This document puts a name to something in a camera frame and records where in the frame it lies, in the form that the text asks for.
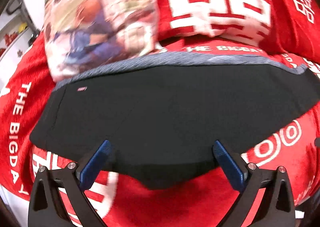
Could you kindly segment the black pants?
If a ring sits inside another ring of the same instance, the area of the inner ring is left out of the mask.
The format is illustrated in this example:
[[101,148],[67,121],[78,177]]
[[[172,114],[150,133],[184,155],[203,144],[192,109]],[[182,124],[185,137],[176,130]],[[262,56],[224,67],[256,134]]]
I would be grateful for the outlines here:
[[215,141],[244,153],[318,102],[308,68],[156,66],[57,87],[30,141],[73,161],[110,141],[105,171],[164,189],[217,167]]

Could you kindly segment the red wedding bedspread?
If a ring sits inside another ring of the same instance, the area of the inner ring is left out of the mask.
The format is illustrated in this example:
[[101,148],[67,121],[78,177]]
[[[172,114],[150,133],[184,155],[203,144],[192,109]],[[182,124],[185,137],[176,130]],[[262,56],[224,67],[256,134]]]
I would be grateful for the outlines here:
[[[259,52],[293,67],[319,69],[319,26],[270,35]],[[21,226],[27,225],[35,172],[40,165],[58,168],[67,159],[33,146],[30,133],[40,118],[54,82],[44,41],[22,57],[1,94],[1,198]],[[262,168],[283,165],[289,171],[296,205],[319,191],[319,106],[243,154]],[[103,172],[88,198],[112,226],[216,226],[236,197],[220,169],[177,187],[150,191],[136,180]]]

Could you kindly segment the white shelf cabinet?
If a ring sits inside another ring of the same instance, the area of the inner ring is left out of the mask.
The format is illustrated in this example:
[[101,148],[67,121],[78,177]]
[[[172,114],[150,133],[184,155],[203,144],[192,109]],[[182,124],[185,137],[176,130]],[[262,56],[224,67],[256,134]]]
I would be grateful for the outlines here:
[[18,13],[1,14],[1,89],[5,88],[11,76],[15,73],[18,63],[29,49],[31,29],[22,22]]

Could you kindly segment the red white character pillow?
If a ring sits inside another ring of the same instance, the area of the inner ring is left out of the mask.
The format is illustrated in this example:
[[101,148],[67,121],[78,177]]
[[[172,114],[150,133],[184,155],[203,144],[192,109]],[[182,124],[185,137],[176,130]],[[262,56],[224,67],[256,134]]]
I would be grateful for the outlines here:
[[221,36],[258,46],[271,30],[271,0],[157,0],[158,38]]

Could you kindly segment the red pillow white characters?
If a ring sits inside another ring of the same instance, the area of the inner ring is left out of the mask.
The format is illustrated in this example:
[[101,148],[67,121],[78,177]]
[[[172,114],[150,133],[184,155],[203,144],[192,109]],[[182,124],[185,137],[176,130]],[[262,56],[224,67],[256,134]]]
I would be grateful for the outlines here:
[[271,31],[259,46],[269,54],[291,53],[319,63],[316,1],[271,0]]

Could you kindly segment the anime print pillow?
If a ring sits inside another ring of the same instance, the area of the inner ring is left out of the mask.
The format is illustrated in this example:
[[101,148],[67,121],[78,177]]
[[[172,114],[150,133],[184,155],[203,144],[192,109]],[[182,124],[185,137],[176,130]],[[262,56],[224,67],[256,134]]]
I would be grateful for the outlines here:
[[55,82],[161,49],[157,0],[45,0],[44,44]]

